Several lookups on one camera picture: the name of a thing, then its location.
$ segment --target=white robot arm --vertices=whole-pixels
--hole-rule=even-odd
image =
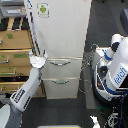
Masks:
[[[30,63],[33,68],[30,71],[29,79],[21,86],[17,92],[10,97],[11,105],[4,105],[0,109],[0,128],[19,128],[21,124],[22,112],[26,110],[29,101],[35,94],[41,81],[40,70],[44,67],[48,58],[47,53],[43,57],[34,56],[29,52]]]

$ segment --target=drawer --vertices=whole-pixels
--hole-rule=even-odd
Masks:
[[[15,77],[20,74],[29,76],[31,66],[27,67],[0,67],[0,77]]]
[[[42,78],[79,77],[82,59],[48,60],[42,69]]]
[[[77,98],[79,79],[44,79],[47,99]]]
[[[31,48],[27,30],[22,31],[0,31],[0,49],[25,49]]]
[[[0,67],[1,66],[29,66],[28,51],[24,50],[0,50]]]
[[[1,82],[0,93],[12,94],[16,92],[23,84],[24,82]],[[34,96],[41,96],[41,95],[42,95],[42,90],[41,90],[41,87],[39,86]]]

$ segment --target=label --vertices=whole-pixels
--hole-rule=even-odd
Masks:
[[[9,70],[12,70],[13,68],[8,68]]]
[[[20,9],[15,9],[15,10],[7,10],[7,12],[9,13],[9,14],[20,14]]]
[[[39,17],[49,17],[49,5],[47,3],[38,3],[37,10]]]
[[[127,74],[128,71],[120,64],[113,76],[113,81],[117,87],[121,86]]]
[[[13,54],[14,58],[28,58],[27,54]]]
[[[6,56],[5,55],[1,55],[1,58],[6,58]]]
[[[13,39],[13,35],[12,34],[7,34],[9,39]]]

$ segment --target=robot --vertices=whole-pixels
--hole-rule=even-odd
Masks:
[[[111,46],[96,48],[92,69],[94,94],[108,105],[118,104],[128,90],[128,37],[114,34]]]
[[[22,113],[26,110],[32,96],[35,94],[41,82],[41,69],[48,58],[44,51],[43,57],[33,55],[29,51],[30,63],[33,68],[30,71],[29,79],[17,92],[10,97],[11,104],[6,104],[0,109],[0,128],[19,128],[22,123]]]

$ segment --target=refrigerator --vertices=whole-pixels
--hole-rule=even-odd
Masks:
[[[77,98],[91,0],[24,0],[47,99]]]

